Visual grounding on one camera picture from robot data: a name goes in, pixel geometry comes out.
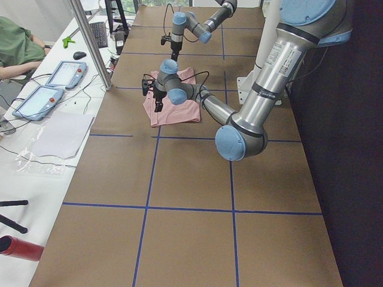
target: black mouse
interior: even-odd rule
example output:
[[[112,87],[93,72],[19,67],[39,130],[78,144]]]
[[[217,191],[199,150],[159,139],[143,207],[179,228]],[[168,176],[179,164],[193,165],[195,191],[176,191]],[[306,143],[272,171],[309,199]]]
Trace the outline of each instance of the black mouse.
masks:
[[[85,56],[86,56],[86,53],[78,51],[78,52],[73,54],[73,59],[80,60],[81,58],[83,58]]]

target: black curtain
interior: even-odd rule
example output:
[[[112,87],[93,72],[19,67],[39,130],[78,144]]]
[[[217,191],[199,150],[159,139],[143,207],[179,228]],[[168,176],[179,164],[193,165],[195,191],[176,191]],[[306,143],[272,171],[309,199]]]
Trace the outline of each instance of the black curtain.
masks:
[[[383,286],[383,4],[356,1],[351,40],[291,88],[344,287]],[[314,69],[324,49],[300,70]]]

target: folded cloth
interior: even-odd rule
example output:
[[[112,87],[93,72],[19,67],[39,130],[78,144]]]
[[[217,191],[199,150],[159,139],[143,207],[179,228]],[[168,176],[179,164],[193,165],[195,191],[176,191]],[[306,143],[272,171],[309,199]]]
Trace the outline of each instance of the folded cloth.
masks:
[[[157,78],[158,72],[150,72]],[[194,75],[193,68],[187,68],[179,71],[178,76],[181,79],[186,79]],[[192,77],[184,81],[184,83],[195,84],[196,79]],[[166,96],[162,100],[163,108],[161,112],[154,112],[156,108],[156,100],[153,98],[153,92],[149,91],[146,95],[146,100],[143,103],[146,113],[150,118],[150,126],[158,127],[166,124],[176,124],[185,122],[199,123],[201,121],[199,105],[193,100],[186,100],[180,105],[173,105],[170,99]]]

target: tablet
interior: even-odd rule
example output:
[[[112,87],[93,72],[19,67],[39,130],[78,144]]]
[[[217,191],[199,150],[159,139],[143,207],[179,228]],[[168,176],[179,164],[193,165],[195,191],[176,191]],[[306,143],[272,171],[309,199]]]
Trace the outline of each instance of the tablet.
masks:
[[[57,105],[63,94],[64,90],[60,88],[38,86],[12,114],[18,118],[39,121]]]
[[[87,65],[85,62],[61,61],[52,75],[49,77],[46,86],[65,86],[71,90],[83,79]]]

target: keyboard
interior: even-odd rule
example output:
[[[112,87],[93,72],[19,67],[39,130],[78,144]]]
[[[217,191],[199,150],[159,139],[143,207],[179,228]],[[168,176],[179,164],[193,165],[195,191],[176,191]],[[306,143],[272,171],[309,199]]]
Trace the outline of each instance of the keyboard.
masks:
[[[90,23],[90,29],[95,36],[97,46],[105,48],[108,46],[107,29],[104,22]]]

